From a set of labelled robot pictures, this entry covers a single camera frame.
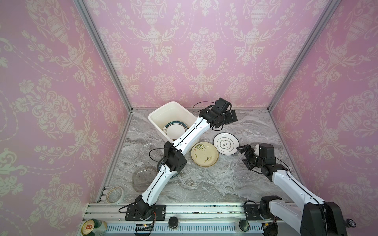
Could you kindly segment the white plate with clover emblem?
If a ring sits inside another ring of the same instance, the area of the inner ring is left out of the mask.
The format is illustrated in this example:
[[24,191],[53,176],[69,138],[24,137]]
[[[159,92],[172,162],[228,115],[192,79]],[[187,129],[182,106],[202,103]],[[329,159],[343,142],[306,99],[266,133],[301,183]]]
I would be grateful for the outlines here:
[[213,138],[213,145],[223,155],[233,155],[238,152],[239,140],[230,133],[219,133]]

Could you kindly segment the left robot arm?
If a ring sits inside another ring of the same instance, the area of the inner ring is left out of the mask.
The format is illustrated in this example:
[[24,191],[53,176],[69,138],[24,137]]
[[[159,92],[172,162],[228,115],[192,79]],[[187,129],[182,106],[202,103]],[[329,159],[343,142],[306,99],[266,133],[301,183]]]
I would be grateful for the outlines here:
[[198,118],[188,130],[174,142],[164,144],[161,168],[149,187],[129,207],[134,207],[132,218],[147,220],[152,216],[153,206],[170,179],[181,172],[187,164],[185,155],[195,145],[195,141],[209,129],[223,127],[238,121],[232,104],[219,98],[199,111]]

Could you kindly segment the cream plate with green leaves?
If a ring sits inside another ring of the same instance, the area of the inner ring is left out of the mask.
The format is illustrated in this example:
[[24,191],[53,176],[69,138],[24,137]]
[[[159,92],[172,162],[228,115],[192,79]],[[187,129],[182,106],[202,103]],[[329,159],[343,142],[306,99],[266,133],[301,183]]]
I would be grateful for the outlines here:
[[210,167],[218,161],[219,152],[213,144],[200,142],[192,148],[191,157],[198,166]]

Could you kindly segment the white plate red-green rim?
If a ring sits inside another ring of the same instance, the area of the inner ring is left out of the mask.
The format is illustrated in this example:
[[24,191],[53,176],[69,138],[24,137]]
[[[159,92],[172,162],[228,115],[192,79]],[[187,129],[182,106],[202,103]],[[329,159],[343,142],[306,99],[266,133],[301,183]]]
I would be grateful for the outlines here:
[[181,121],[172,121],[163,127],[163,132],[173,141],[180,138],[187,130],[188,126]]

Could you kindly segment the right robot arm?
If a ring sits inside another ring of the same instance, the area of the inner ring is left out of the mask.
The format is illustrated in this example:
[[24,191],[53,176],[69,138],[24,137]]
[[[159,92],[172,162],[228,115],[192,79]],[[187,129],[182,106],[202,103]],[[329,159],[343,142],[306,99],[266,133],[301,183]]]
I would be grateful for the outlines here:
[[356,222],[345,219],[341,208],[315,195],[291,174],[288,167],[276,162],[275,149],[271,144],[237,147],[245,156],[246,167],[259,168],[295,203],[290,206],[278,196],[265,196],[259,204],[260,217],[266,220],[281,219],[302,236],[345,236],[347,228],[355,228]]

